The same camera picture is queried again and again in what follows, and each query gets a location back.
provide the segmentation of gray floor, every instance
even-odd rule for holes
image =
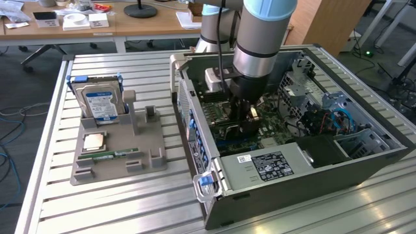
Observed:
[[[373,15],[361,19],[357,26],[357,31],[360,33],[364,32],[372,19]],[[372,48],[372,40],[377,36],[383,27],[384,24],[381,23],[372,37],[368,39],[363,50],[369,50]],[[196,44],[196,40],[193,39],[184,41],[187,46]],[[375,62],[383,63],[385,69],[388,69],[393,75],[399,74],[403,68],[399,67],[396,63],[415,42],[416,35],[403,30],[401,28],[397,28],[383,47],[385,51],[384,55],[375,53],[372,60]],[[105,42],[99,43],[97,45],[97,50],[91,49],[88,44],[63,45],[63,49],[71,54],[100,54],[116,52],[113,43]],[[128,52],[149,50],[145,42],[139,44],[131,43],[131,45],[133,47],[128,49]],[[29,46],[31,51],[36,50],[37,48],[39,46]],[[157,40],[155,41],[155,48],[152,50],[172,50],[180,48],[181,47],[177,40]],[[48,51],[31,63],[31,66],[35,68],[35,73],[32,74],[27,74],[20,67],[20,61],[25,58],[27,55],[28,53],[20,52],[17,47],[9,47],[7,54],[0,57],[0,109],[9,106],[23,107],[51,100],[61,55],[55,50]],[[337,58],[352,72],[356,72],[357,70],[371,65],[368,62],[353,57],[351,53],[343,53]],[[379,68],[376,67],[361,72],[360,77],[363,77],[371,85],[383,88],[388,84],[389,78],[385,74],[380,74],[377,70]],[[416,67],[412,69],[409,78],[416,79]],[[24,134],[16,141],[7,145],[9,154],[12,155],[16,162],[23,185],[21,195],[13,201],[13,203],[23,202],[45,117],[47,116],[28,117],[25,120]],[[19,120],[20,118],[20,116],[15,116],[8,119]],[[0,122],[0,126],[1,137],[15,127],[15,124]],[[4,174],[4,170],[5,168],[0,167],[0,176]],[[4,204],[13,197],[15,192],[16,178],[12,174],[9,174],[7,179],[0,183],[0,204]],[[9,207],[0,211],[1,234],[13,233],[19,212],[20,206]]]

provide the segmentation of aluminum slotted table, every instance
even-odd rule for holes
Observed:
[[[328,53],[312,52],[347,81],[403,134],[416,142],[415,125],[387,106]],[[416,154],[384,168],[361,185],[228,227],[205,231],[169,97],[169,56],[184,51],[80,55],[63,61],[16,233],[409,233],[416,230]],[[136,91],[136,110],[161,113],[168,169],[79,186],[69,184],[80,108],[65,76],[124,77]],[[337,86],[324,73],[316,80]]]

